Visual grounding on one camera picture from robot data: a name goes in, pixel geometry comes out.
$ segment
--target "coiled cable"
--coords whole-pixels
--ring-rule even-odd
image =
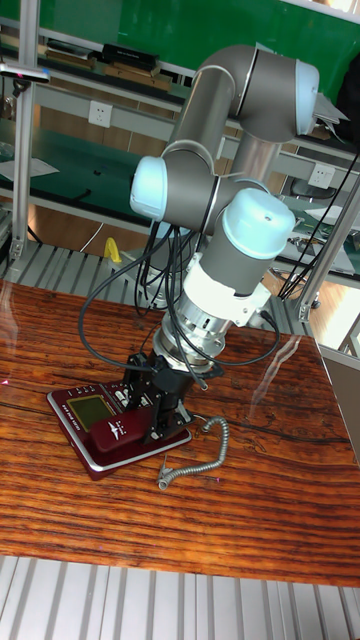
[[[203,433],[209,433],[214,424],[219,424],[222,430],[218,459],[214,462],[205,462],[203,464],[193,465],[191,467],[181,467],[180,469],[165,469],[164,463],[160,469],[160,473],[157,479],[159,489],[165,491],[165,489],[168,488],[170,482],[175,480],[175,478],[179,478],[180,476],[189,476],[195,473],[211,471],[212,469],[216,469],[223,464],[226,458],[230,429],[225,418],[222,418],[221,416],[215,416],[214,418],[210,418],[210,420],[208,420],[206,424],[201,427],[201,431]]]

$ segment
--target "wooden table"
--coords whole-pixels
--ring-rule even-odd
[[[1,286],[0,553],[360,586],[360,472],[312,338],[282,336],[277,371],[270,357],[227,367],[207,392],[193,388],[189,409],[230,423],[222,467],[161,492],[163,456],[155,456],[95,483],[46,393],[119,371],[83,348],[82,298]],[[131,307],[95,301],[86,334],[124,359],[158,318],[144,322]],[[233,329],[225,353],[247,359],[272,340],[270,332]],[[171,451],[167,465],[215,458],[218,444],[216,434],[201,435]]]

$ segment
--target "electrical outlet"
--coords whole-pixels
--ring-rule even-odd
[[[327,189],[330,187],[330,182],[334,175],[335,167],[331,167],[329,164],[316,163],[308,184],[320,189]]]
[[[98,127],[110,127],[112,105],[91,100],[89,109],[90,124],[97,124]]]

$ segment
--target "device display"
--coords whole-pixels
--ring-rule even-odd
[[[114,415],[101,396],[75,398],[74,400],[68,400],[67,403],[87,432],[94,422]]]

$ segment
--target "robotic arm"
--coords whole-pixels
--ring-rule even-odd
[[[176,323],[192,367],[203,373],[225,346],[232,323],[246,324],[268,292],[260,284],[283,250],[294,216],[260,182],[280,144],[311,127],[318,71],[248,46],[223,49],[197,71],[161,158],[143,158],[132,185],[134,211],[213,236],[195,254],[176,305]],[[214,174],[224,126],[244,130],[233,179]],[[186,370],[168,311],[153,341],[169,366]],[[196,343],[198,351],[191,348]]]
[[[227,330],[233,323],[246,324],[265,304],[269,293],[259,282],[284,248],[295,220],[263,183],[280,145],[309,131],[318,80],[317,70],[298,60],[248,46],[219,51],[197,71],[162,157],[140,161],[131,207],[156,223],[169,223],[167,236],[171,229],[174,234],[170,286],[166,280],[168,310],[154,335],[152,352],[149,357],[142,352],[131,355],[122,382],[99,386],[97,398],[108,406],[105,411],[94,396],[94,412],[101,405],[105,414],[96,409],[97,421],[85,430],[79,426],[80,400],[71,400],[69,408],[70,401],[66,404],[62,396],[49,398],[94,479],[189,439],[181,436],[193,420],[183,405],[187,391],[194,380],[206,389],[206,380],[222,374],[219,364],[224,362],[218,356]],[[243,136],[233,173],[224,178],[215,175],[214,161],[229,116],[239,120]],[[211,239],[204,251],[195,252],[175,302],[179,227]],[[84,337],[83,316],[97,294],[93,292],[81,311],[81,338],[93,354],[122,364],[97,354]],[[67,416],[72,412],[77,432],[68,417],[64,420],[64,411]],[[224,442],[215,466],[224,459],[227,438],[223,419],[217,420]],[[206,429],[212,424],[210,420]],[[161,488],[166,484],[162,476]]]

